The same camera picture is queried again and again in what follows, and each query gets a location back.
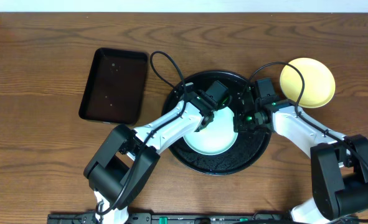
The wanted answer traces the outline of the light blue plate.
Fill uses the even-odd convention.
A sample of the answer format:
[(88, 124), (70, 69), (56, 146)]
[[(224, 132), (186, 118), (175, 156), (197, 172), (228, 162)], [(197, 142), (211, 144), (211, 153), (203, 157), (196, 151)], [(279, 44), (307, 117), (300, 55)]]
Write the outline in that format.
[(186, 144), (199, 154), (214, 156), (227, 151), (237, 140), (234, 112), (226, 107), (214, 112), (214, 120), (206, 128), (184, 136)]

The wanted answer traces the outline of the yellow plate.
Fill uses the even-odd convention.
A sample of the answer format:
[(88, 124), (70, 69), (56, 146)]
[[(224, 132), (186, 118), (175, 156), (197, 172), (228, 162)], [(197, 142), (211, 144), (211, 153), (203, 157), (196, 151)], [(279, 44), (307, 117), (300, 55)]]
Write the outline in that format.
[[(323, 63), (312, 58), (297, 58), (289, 62), (302, 74), (305, 88), (299, 105), (303, 108), (319, 108), (329, 103), (336, 91), (333, 74)], [(286, 65), (281, 71), (280, 87), (283, 94), (296, 101), (302, 89), (298, 72)]]

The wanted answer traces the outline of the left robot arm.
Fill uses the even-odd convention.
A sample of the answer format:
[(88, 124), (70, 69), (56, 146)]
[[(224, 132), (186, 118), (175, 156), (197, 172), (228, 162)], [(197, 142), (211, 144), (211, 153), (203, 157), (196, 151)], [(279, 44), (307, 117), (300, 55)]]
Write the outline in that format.
[(115, 127), (83, 172), (97, 198), (96, 221), (125, 223), (128, 205), (142, 191), (161, 153), (211, 123), (228, 97), (225, 90), (190, 91), (152, 123), (134, 129)]

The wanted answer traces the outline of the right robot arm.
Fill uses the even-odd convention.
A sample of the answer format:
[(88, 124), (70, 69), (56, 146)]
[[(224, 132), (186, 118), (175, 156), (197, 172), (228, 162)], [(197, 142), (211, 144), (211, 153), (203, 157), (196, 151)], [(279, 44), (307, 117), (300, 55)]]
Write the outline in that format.
[(290, 101), (234, 116), (236, 132), (266, 131), (289, 139), (311, 159), (312, 198), (290, 211), (296, 223), (360, 222), (368, 210), (368, 139), (333, 131)]

